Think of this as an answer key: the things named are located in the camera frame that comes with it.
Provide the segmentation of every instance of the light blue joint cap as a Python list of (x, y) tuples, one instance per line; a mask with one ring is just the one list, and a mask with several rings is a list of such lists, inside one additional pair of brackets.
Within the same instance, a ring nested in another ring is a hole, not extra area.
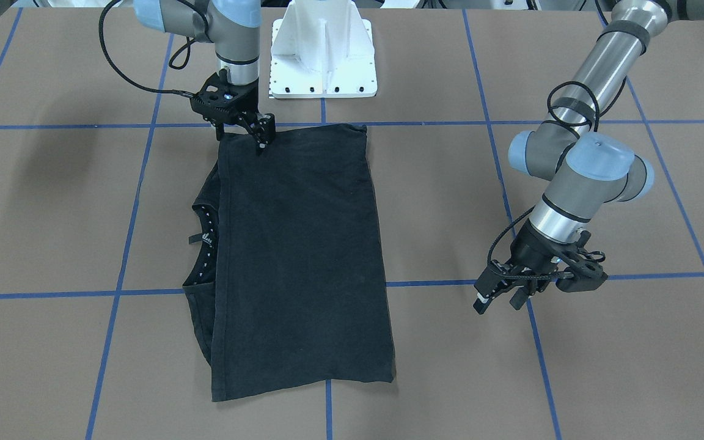
[(634, 162), (634, 152), (623, 142), (604, 134), (583, 134), (566, 154), (566, 164), (579, 175), (608, 182), (623, 178)]
[(246, 28), (259, 28), (262, 24), (260, 0), (212, 0), (212, 3), (233, 23)]
[(132, 7), (134, 7), (134, 14), (137, 16), (137, 20), (143, 26), (164, 32), (162, 7), (159, 4), (159, 0), (134, 0)]
[(645, 193), (649, 192), (653, 187), (653, 181), (656, 178), (655, 173), (653, 172), (653, 166), (651, 166), (651, 162), (648, 162), (647, 159), (641, 159), (643, 161), (643, 164), (645, 165), (645, 185), (643, 185), (643, 189), (641, 189), (640, 192), (638, 192), (637, 195), (629, 201), (637, 200), (640, 197), (643, 197)]
[(531, 175), (529, 168), (526, 167), (526, 142), (529, 141), (531, 133), (534, 132), (526, 130), (516, 134), (512, 138), (512, 142), (509, 142), (509, 151), (507, 153), (509, 166), (526, 175)]

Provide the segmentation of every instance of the white base bracket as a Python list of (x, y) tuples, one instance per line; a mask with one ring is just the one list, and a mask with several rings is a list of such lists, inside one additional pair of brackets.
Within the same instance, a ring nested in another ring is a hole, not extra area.
[(270, 94), (276, 98), (376, 95), (371, 22), (350, 0), (292, 0), (273, 23)]

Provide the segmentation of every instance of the folded cloth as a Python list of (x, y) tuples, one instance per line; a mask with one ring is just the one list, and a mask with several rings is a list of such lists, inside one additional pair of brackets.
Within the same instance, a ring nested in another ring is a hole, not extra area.
[(391, 382), (394, 348), (366, 129), (225, 134), (192, 208), (184, 283), (214, 402), (325, 379)]

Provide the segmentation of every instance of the black cloth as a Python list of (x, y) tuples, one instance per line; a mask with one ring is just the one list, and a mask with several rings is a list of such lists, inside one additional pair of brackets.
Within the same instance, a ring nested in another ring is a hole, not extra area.
[(366, 130), (225, 134), (192, 208), (184, 284), (214, 402), (325, 379), (391, 382), (394, 348)]

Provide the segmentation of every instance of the garment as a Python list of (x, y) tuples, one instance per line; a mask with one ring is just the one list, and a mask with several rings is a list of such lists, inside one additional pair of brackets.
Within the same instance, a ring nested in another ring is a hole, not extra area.
[(324, 379), (393, 381), (364, 127), (226, 134), (193, 209), (184, 289), (215, 402)]

